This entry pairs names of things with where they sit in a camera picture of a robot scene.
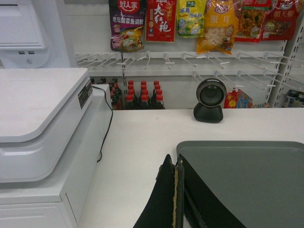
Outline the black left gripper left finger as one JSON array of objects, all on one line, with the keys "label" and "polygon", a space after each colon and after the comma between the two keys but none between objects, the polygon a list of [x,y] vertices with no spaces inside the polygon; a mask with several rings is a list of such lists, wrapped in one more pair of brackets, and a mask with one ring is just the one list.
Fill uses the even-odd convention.
[{"label": "black left gripper left finger", "polygon": [[172,228],[175,167],[166,155],[149,200],[137,219],[135,228]]}]

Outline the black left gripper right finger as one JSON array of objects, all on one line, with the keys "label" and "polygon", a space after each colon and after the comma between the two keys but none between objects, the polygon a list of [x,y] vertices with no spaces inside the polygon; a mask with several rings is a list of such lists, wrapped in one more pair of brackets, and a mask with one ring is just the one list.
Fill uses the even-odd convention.
[{"label": "black left gripper right finger", "polygon": [[244,228],[245,225],[215,196],[185,156],[179,154],[178,161],[184,168],[184,190],[195,224],[202,228]]}]

